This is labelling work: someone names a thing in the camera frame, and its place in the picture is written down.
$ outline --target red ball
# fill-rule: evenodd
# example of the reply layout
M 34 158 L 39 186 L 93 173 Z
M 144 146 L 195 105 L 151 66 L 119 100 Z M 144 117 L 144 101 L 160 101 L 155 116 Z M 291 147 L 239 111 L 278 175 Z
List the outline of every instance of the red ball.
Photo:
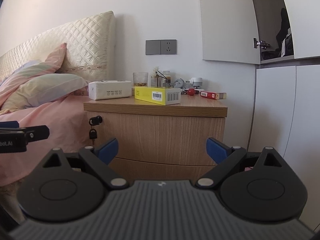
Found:
M 194 88 L 190 88 L 190 89 L 188 89 L 188 91 L 187 91 L 187 94 L 188 94 L 189 96 L 193 96 L 193 95 L 195 95 L 195 93 L 196 93 L 196 90 L 195 90 Z

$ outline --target cabinet hinge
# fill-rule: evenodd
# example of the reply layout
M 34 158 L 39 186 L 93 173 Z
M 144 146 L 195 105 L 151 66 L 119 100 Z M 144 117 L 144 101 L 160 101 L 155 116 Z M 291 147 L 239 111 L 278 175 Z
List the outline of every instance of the cabinet hinge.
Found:
M 257 41 L 256 38 L 253 38 L 253 45 L 254 48 L 256 49 L 259 45 L 261 47 L 261 49 L 267 49 L 270 48 L 270 44 L 266 43 L 265 41 Z

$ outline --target screw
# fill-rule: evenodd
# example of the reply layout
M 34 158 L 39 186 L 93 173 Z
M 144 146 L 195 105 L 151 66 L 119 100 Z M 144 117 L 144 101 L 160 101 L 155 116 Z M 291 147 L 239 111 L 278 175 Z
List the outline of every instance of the screw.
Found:
M 201 179 L 198 179 L 198 184 L 200 186 L 208 187 L 213 185 L 213 180 L 209 178 L 201 178 Z
M 127 183 L 127 181 L 123 178 L 115 178 L 111 180 L 111 185 L 116 187 L 122 187 Z

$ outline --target quilted headboard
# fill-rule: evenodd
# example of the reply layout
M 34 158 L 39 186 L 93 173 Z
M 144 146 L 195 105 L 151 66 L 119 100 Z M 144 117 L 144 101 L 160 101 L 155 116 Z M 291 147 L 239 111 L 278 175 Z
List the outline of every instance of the quilted headboard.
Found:
M 67 52 L 58 73 L 72 73 L 89 81 L 113 79 L 115 16 L 112 11 L 47 30 L 0 57 L 0 80 L 33 59 L 45 59 L 59 44 Z

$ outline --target wardrobe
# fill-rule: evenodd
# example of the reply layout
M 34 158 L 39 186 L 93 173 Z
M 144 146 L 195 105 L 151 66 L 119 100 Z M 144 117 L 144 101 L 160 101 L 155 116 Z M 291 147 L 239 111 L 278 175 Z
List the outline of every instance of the wardrobe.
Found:
M 273 146 L 293 168 L 308 190 L 300 219 L 314 230 L 320 224 L 319 7 L 320 0 L 200 0 L 203 60 L 255 67 L 248 149 Z

